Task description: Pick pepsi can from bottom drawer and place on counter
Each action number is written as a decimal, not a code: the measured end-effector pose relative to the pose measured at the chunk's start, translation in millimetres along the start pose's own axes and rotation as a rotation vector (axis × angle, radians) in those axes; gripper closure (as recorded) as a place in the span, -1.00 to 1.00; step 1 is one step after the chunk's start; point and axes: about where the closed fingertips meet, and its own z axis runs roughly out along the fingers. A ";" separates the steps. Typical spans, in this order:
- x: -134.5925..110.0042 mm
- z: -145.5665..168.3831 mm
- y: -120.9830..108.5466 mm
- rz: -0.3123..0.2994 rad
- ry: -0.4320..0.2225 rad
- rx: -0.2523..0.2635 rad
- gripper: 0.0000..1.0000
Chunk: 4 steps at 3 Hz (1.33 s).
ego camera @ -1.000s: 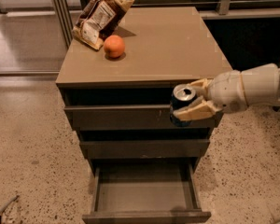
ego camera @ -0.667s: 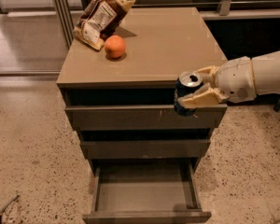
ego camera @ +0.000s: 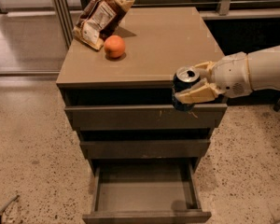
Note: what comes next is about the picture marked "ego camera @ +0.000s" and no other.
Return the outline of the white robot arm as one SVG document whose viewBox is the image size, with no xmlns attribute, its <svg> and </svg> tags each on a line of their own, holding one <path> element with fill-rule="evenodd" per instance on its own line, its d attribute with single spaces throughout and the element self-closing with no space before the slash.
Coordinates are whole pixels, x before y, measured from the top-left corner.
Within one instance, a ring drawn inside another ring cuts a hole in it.
<svg viewBox="0 0 280 224">
<path fill-rule="evenodd" d="M 219 95 L 237 98 L 252 91 L 280 91 L 280 46 L 259 51 L 238 52 L 218 62 L 181 67 L 177 77 L 190 88 L 176 91 L 174 98 L 181 104 L 214 101 Z"/>
</svg>

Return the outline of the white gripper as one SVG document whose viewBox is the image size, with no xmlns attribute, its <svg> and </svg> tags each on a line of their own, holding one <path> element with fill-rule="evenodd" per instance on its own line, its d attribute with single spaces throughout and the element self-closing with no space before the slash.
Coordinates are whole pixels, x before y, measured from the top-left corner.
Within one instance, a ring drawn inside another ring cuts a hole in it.
<svg viewBox="0 0 280 224">
<path fill-rule="evenodd" d="M 214 101 L 220 94 L 229 98 L 247 96 L 252 92 L 249 82 L 247 55 L 238 52 L 223 57 L 217 63 L 208 61 L 194 65 L 203 78 L 191 88 L 175 93 L 182 104 L 199 104 Z"/>
</svg>

